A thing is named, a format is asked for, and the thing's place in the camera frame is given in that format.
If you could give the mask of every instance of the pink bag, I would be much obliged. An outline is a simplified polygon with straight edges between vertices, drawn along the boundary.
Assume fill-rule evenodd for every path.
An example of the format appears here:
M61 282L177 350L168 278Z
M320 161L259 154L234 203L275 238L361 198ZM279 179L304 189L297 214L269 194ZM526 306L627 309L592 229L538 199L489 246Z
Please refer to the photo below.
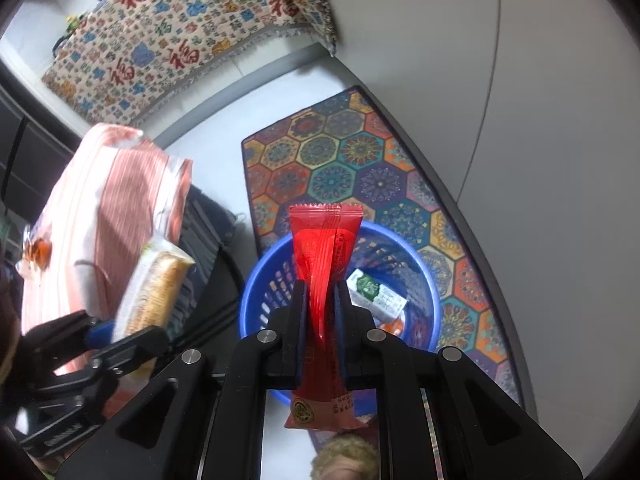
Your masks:
M18 264L22 332L81 309L113 318L152 234L177 243L190 185L191 161L167 155L140 130L89 130L33 229L51 242L48 267ZM78 358L58 373L85 364Z

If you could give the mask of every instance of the red plastic wrapper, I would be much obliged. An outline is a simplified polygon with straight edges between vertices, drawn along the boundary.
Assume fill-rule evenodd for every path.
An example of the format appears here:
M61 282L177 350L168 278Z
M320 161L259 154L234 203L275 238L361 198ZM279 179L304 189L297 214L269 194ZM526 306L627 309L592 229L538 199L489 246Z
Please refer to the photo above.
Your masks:
M309 293L302 384L291 396L285 428L340 431L366 426L353 414L336 357L331 291L343 280L364 215L348 204L292 205L289 219L299 280Z

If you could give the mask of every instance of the blue plastic basket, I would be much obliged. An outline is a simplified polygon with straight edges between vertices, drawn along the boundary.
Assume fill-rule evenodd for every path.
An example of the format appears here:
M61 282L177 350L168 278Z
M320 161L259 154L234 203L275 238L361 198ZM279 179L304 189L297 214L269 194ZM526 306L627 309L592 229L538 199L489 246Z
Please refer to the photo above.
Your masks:
M418 253L388 229L362 222L346 277L356 268L407 298L400 317L404 329L399 337L410 346L433 352L440 332L440 301L431 274ZM240 305L241 337L265 328L270 313L289 304L295 279L293 241L289 234L260 259L246 283ZM290 403L290 392L272 393L281 402ZM375 412L375 393L354 392L354 409L357 416Z

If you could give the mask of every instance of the screw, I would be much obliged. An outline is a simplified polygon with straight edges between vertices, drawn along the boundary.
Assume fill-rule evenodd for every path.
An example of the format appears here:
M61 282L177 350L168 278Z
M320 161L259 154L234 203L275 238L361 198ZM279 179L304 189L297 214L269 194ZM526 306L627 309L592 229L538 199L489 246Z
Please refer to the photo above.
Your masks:
M455 346L447 346L442 350L442 357L444 357L447 361L451 361L452 363L454 363L462 359L462 352Z
M269 330L266 328L265 330L260 330L258 332L258 341L261 343L270 343L272 341L276 341L278 334L276 334L273 330Z
M189 348L182 352L182 362L188 365L197 363L201 357L202 354L200 353L200 350L196 350L195 348Z
M367 332L367 339L369 341L373 341L374 343L379 343L380 341L384 341L386 338L386 332L384 330L380 330L379 328L372 328Z

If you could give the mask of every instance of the snack bar package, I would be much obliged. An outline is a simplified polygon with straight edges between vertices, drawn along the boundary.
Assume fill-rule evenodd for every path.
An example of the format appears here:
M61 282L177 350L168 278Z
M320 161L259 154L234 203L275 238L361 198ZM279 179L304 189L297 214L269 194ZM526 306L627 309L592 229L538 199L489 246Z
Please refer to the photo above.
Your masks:
M289 207L293 251L299 280L309 292L302 384L291 396L285 428L340 431L362 428L353 414L353 397L338 373L332 295L351 259L362 206L347 204Z
M180 248L155 234L142 249L113 327L112 342L119 341L147 326L166 327L180 291L182 280L195 262ZM137 392L153 371L155 360L122 377L120 386Z

